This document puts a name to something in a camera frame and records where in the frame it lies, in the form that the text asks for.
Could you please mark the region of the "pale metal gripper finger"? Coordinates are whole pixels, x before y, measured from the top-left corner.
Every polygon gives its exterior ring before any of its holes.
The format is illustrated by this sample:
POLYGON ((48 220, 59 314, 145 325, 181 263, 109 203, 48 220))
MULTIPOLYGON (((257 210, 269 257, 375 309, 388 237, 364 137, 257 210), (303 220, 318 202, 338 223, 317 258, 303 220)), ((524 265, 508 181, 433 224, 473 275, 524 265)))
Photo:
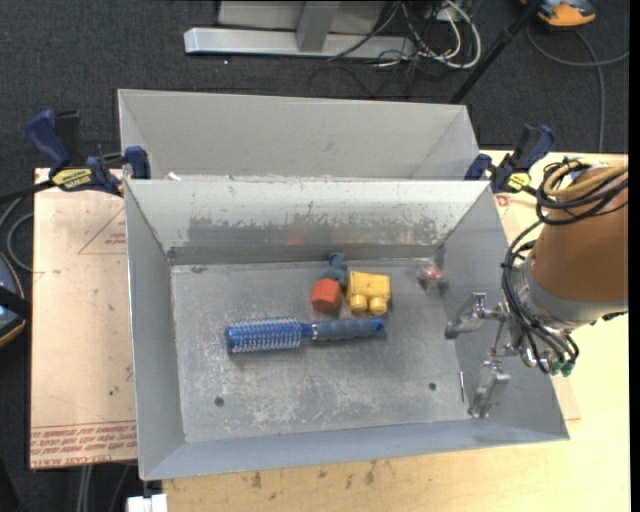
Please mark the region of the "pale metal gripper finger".
POLYGON ((480 329, 486 315, 485 299, 485 293, 472 293, 458 308, 454 319, 447 322, 445 338, 455 339, 461 334, 480 329))
POLYGON ((510 381, 511 376, 504 368, 503 355, 497 349, 489 349, 487 358, 480 366, 478 385, 468 408, 470 416, 475 419, 487 418, 490 410, 501 403, 510 381))

